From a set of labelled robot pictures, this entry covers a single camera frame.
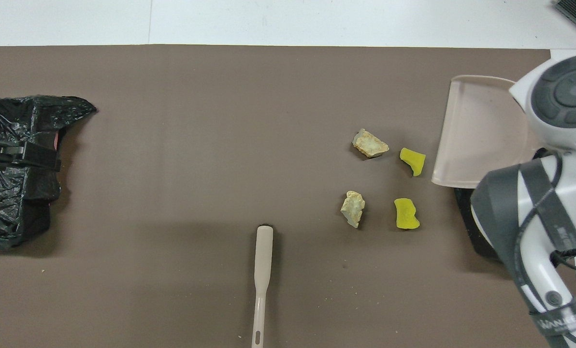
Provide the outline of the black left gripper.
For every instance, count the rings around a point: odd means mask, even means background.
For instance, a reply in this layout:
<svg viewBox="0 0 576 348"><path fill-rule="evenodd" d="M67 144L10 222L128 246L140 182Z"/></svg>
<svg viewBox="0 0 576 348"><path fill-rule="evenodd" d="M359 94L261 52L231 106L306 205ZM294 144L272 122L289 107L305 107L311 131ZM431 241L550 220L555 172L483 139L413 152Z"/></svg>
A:
<svg viewBox="0 0 576 348"><path fill-rule="evenodd" d="M25 152L25 164L21 161ZM38 167L46 170L60 171L62 162L59 152L54 148L41 145L27 145L26 141L0 141L0 168Z"/></svg>

